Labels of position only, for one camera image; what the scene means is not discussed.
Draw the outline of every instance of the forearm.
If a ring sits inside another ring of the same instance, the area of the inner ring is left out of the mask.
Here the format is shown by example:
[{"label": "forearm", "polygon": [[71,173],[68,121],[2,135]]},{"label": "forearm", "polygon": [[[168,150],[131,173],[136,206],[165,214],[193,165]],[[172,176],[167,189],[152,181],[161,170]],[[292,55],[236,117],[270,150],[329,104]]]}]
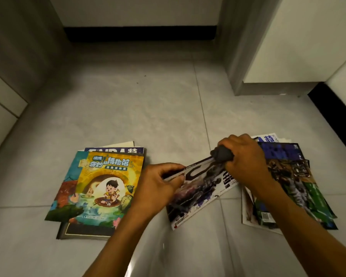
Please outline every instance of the forearm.
[{"label": "forearm", "polygon": [[273,182],[262,199],[309,276],[346,276],[346,247]]},{"label": "forearm", "polygon": [[132,206],[83,276],[123,277],[150,220]]}]

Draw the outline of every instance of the tile floor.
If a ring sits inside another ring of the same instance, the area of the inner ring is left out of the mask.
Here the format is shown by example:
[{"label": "tile floor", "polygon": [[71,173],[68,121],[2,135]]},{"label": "tile floor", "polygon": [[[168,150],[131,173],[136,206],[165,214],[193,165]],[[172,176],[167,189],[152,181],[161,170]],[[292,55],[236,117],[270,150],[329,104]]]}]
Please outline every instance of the tile floor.
[{"label": "tile floor", "polygon": [[[81,276],[103,241],[44,221],[77,149],[134,140],[148,161],[191,164],[231,133],[298,142],[346,245],[346,148],[307,96],[235,97],[210,42],[80,45],[0,149],[0,276]],[[131,276],[305,276],[276,233],[241,224],[239,189],[172,232],[148,225]]]}]

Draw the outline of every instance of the hand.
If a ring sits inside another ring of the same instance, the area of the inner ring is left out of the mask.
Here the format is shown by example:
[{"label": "hand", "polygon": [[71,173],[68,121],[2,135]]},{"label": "hand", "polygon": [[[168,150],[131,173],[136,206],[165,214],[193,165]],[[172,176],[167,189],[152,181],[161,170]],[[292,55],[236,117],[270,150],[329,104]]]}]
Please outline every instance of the hand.
[{"label": "hand", "polygon": [[184,175],[175,177],[169,182],[164,181],[161,176],[184,167],[182,164],[177,163],[148,165],[141,173],[131,208],[135,208],[143,216],[146,215],[152,219],[171,202],[176,189],[185,181]]},{"label": "hand", "polygon": [[248,134],[239,137],[230,135],[218,145],[224,145],[235,155],[225,164],[226,170],[255,196],[262,198],[276,183],[268,171],[263,150]]}]

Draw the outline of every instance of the person's left hand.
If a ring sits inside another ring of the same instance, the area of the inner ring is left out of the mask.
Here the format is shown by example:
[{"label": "person's left hand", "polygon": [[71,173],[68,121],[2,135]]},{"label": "person's left hand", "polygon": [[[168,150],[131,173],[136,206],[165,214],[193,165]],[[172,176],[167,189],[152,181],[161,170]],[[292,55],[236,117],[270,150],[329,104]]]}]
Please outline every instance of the person's left hand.
[{"label": "person's left hand", "polygon": [[152,219],[172,200],[175,191],[185,181],[185,176],[180,175],[164,181],[161,176],[173,170],[184,168],[182,164],[161,163],[148,165],[141,173],[138,185],[132,200],[131,208],[135,208]]}]

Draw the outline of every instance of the pink flower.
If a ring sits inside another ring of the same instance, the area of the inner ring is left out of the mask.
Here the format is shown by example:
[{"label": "pink flower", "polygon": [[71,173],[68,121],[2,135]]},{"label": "pink flower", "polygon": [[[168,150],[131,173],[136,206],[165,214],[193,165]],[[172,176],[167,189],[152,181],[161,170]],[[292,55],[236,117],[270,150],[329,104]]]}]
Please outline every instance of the pink flower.
[{"label": "pink flower", "polygon": [[118,226],[118,224],[120,223],[121,218],[118,217],[118,219],[116,219],[115,221],[113,221],[113,226],[116,228]]}]

